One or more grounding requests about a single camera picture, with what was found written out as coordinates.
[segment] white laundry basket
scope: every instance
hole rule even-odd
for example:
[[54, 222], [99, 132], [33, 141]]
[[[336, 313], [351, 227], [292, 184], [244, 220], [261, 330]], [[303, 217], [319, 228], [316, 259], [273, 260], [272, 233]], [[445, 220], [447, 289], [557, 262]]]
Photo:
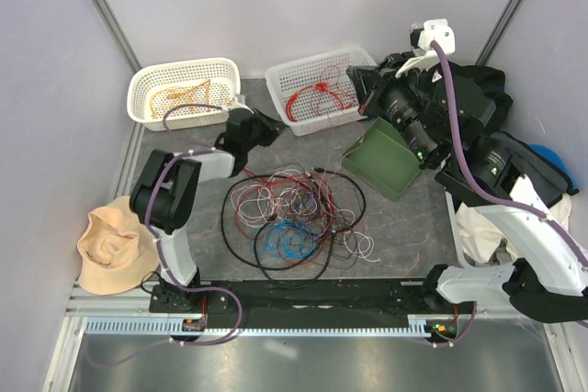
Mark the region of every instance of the white laundry basket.
[[[208, 100], [207, 87], [210, 79]], [[164, 114], [185, 103], [228, 105], [241, 93], [237, 65], [224, 58], [157, 64], [132, 77], [127, 94], [129, 117], [149, 130], [164, 130]], [[227, 112], [204, 107], [178, 109], [167, 119], [170, 129], [194, 128], [227, 120]]]
[[[308, 135], [363, 118], [357, 112], [356, 89], [345, 70], [350, 65], [375, 64], [363, 48], [334, 50], [269, 68], [266, 71], [267, 89], [282, 121], [292, 128], [294, 135]], [[337, 96], [345, 98], [344, 110], [341, 110], [334, 95], [313, 87], [307, 88], [320, 82], [326, 82]], [[292, 106], [292, 116], [296, 121], [291, 121], [286, 111], [287, 103], [304, 88], [307, 89], [299, 94]]]

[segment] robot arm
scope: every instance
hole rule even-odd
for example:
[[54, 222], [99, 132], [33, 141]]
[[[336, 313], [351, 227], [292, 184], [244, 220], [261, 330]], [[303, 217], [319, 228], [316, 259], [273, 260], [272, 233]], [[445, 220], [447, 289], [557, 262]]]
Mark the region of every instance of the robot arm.
[[[364, 115], [386, 118], [401, 133], [421, 168], [441, 167], [436, 181], [458, 200], [476, 207], [525, 259], [490, 268], [436, 265], [424, 282], [425, 296], [432, 305], [440, 297], [454, 304], [510, 301], [542, 322], [588, 319], [588, 261], [575, 241], [564, 240], [565, 231], [550, 217], [541, 218], [522, 206], [488, 202], [460, 171], [453, 151], [455, 128], [448, 114], [447, 83], [440, 81], [440, 70], [430, 69], [439, 62], [433, 41], [446, 55], [455, 50], [446, 20], [413, 26], [413, 51], [391, 54], [376, 68], [350, 67], [347, 73], [356, 86], [360, 109]], [[548, 213], [508, 145], [486, 130], [496, 104], [473, 82], [451, 77], [460, 147], [474, 180], [495, 201], [508, 199]]]
[[[269, 146], [284, 128], [258, 110], [238, 106], [229, 111], [226, 130], [219, 135], [209, 151], [193, 152], [169, 171], [155, 198], [151, 224], [161, 238], [162, 253], [175, 278], [184, 286], [197, 286], [198, 266], [190, 253], [186, 223], [192, 214], [198, 184], [211, 179], [228, 178], [238, 174], [247, 164], [248, 153], [255, 146]], [[130, 195], [130, 209], [139, 216], [141, 224], [157, 179], [174, 158], [173, 153], [155, 150], [145, 164]], [[162, 278], [174, 284], [164, 272]]]

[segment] beige hat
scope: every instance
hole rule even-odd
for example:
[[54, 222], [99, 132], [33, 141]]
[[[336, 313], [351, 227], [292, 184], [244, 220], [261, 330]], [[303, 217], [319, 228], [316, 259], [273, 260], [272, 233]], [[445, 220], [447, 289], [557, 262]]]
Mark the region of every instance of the beige hat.
[[152, 234], [121, 196], [90, 212], [77, 242], [82, 254], [80, 286], [93, 294], [117, 294], [138, 286], [159, 265]]

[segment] green plastic box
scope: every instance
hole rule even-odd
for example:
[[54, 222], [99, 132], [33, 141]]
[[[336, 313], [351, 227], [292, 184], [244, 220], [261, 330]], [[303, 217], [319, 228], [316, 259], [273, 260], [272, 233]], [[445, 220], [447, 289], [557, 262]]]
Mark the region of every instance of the green plastic box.
[[397, 201], [419, 174], [419, 161], [398, 131], [378, 118], [345, 151], [343, 166], [361, 176], [391, 201]]

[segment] bundle of wires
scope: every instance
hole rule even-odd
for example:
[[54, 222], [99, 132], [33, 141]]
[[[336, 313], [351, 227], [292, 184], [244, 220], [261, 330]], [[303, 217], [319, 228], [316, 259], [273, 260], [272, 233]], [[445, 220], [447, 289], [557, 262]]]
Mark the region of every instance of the bundle of wires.
[[[368, 259], [374, 241], [360, 230], [366, 198], [352, 178], [321, 168], [247, 173], [229, 189], [220, 213], [222, 238], [239, 261], [286, 289], [318, 280], [334, 261], [350, 261], [347, 268], [357, 259], [376, 262]], [[229, 241], [231, 224], [250, 243], [249, 259]], [[278, 282], [269, 274], [308, 263], [318, 264], [320, 270], [302, 284]]]
[[343, 80], [347, 64], [343, 65], [326, 67], [317, 83], [307, 84], [295, 92], [286, 102], [286, 117], [296, 122], [297, 109], [305, 113], [311, 108], [316, 117], [321, 117], [358, 106], [353, 84], [348, 79]]

